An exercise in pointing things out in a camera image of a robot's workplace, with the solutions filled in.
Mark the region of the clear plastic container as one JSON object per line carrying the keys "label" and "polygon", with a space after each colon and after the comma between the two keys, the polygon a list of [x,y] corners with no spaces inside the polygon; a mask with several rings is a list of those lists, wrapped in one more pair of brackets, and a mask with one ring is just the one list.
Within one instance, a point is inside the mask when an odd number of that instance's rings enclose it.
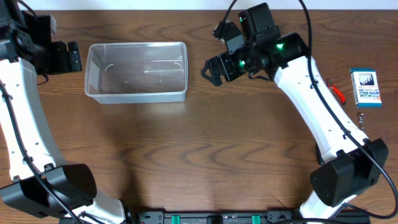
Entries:
{"label": "clear plastic container", "polygon": [[186,99],[188,54],[183,42],[93,44],[85,94],[101,104],[171,103]]}

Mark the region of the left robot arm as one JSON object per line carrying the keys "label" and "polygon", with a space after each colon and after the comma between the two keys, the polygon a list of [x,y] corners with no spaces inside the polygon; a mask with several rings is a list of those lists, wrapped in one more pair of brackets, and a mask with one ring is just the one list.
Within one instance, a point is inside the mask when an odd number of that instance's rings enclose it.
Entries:
{"label": "left robot arm", "polygon": [[82,70],[78,44],[54,42],[55,31],[52,15],[1,0],[1,128],[12,180],[1,188],[2,201],[60,223],[131,223],[122,201],[98,191],[87,165],[65,160],[50,131],[38,76]]}

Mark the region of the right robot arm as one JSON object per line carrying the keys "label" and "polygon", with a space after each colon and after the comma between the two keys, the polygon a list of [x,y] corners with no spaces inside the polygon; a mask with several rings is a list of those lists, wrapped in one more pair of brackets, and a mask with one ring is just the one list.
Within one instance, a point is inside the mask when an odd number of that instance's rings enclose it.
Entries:
{"label": "right robot arm", "polygon": [[295,223],[331,223],[351,200],[387,177],[388,148],[370,140],[348,117],[323,81],[312,57],[312,43],[298,33],[281,34],[266,3],[224,18],[213,35],[226,51],[204,64],[203,78],[214,86],[242,75],[274,82],[294,104],[315,138],[319,168],[310,175],[312,193]]}

